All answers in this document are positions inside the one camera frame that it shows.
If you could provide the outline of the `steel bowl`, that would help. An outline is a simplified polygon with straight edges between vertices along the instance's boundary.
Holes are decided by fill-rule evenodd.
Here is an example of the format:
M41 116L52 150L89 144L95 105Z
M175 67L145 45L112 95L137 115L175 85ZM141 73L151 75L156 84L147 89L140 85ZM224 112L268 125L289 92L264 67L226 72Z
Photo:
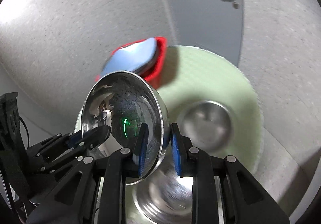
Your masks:
M232 114L226 106L215 101L198 101L184 108L177 117L182 135L193 146L210 156L224 158L234 138Z
M103 143L107 157L121 148L133 150L143 124L148 126L146 152L134 156L140 172L138 177L128 178L127 185L138 184L154 173L169 145L168 111L159 93L133 72L111 72L93 86L80 117L82 136L109 126L109 138Z

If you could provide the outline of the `blue plate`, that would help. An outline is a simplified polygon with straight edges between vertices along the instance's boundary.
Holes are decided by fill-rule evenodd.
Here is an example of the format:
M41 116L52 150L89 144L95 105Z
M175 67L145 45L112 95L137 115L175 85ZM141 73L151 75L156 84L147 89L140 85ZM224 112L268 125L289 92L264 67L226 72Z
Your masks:
M156 47L156 38L148 38L121 47L109 57L100 73L100 78L115 71L134 72L153 57Z

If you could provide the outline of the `green checkered tablecloth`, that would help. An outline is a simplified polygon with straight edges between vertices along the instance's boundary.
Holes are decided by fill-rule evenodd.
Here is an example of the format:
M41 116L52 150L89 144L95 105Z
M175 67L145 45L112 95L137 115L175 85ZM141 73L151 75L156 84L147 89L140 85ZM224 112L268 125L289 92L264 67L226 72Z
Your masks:
M228 155L240 159L250 172L257 170L263 149L261 111L250 82L232 63L200 48L169 47L160 74L160 87L155 90L167 107L169 120L175 123L179 113L194 102L209 100L226 106L234 125ZM103 144L96 149L105 157L103 151ZM170 143L161 163L163 161L173 162ZM133 191L138 184L126 187L127 222L152 223L134 204Z

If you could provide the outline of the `red plastic bin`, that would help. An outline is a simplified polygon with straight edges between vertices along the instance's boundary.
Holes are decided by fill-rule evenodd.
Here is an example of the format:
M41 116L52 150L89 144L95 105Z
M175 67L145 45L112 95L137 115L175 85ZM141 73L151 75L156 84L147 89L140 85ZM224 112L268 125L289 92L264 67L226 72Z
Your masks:
M153 65L153 67L151 69L149 69L147 72L145 72L144 74L141 74L139 76L141 76L145 81L147 81L153 88L157 89L158 87L160 87L160 83L161 83L161 71L163 69L163 65L164 65L165 57L166 57L166 53L167 53L167 39L164 37L152 37L152 38L156 38L157 46L159 49L159 56L157 58L156 63ZM125 44L123 46L120 46L116 50L120 49L121 47L129 46L130 44L133 44L136 42L141 42L143 40L145 40L145 39ZM98 81L100 79L101 78L100 78L100 74L99 74L95 80Z

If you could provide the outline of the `large steel plate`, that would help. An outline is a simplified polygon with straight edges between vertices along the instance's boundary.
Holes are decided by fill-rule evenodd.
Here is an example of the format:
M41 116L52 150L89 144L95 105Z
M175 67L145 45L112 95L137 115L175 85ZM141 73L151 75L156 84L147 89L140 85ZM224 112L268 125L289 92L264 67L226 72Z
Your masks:
M192 189L192 177L179 177L173 162L163 161L134 188L133 201L152 223L191 223Z

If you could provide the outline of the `steel plate in bin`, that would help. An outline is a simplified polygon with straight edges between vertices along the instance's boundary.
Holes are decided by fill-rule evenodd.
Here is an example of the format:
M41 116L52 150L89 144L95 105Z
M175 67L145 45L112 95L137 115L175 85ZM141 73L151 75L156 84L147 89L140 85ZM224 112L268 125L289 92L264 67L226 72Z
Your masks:
M143 66L141 66L137 70L135 70L134 73L141 75L141 74L144 74L145 72L147 72L156 63L158 56L159 56L159 49L157 46L153 57L147 63L145 63Z

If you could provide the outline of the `grey door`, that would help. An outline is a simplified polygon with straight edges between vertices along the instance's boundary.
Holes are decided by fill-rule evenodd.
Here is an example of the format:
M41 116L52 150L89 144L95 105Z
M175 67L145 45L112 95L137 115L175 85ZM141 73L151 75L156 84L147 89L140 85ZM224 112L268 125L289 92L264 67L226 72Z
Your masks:
M168 0L178 42L221 55L238 65L243 37L243 0Z

